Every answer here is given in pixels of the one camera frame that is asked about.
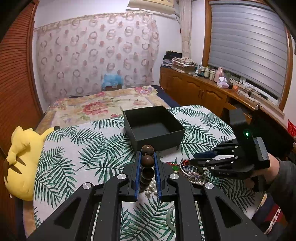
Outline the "grey sleeve forearm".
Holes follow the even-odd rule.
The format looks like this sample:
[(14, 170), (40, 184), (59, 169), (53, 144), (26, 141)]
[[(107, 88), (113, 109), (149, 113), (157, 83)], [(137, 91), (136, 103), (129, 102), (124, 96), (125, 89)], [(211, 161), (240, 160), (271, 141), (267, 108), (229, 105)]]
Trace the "grey sleeve forearm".
[(285, 183), (281, 185), (280, 193), (271, 196), (288, 222), (287, 228), (278, 239), (295, 240), (295, 164), (278, 160), (281, 162), (281, 173)]

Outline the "right hand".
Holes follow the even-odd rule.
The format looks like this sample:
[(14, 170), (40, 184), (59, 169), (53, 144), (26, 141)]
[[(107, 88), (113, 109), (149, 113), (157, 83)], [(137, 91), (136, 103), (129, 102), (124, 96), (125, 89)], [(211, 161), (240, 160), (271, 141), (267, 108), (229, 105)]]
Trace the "right hand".
[(272, 196), (276, 196), (281, 192), (281, 185), (285, 183), (285, 179), (281, 173), (281, 162), (271, 154), (268, 154), (268, 156), (270, 167), (255, 170), (251, 178), (262, 176), (265, 182), (265, 191)]

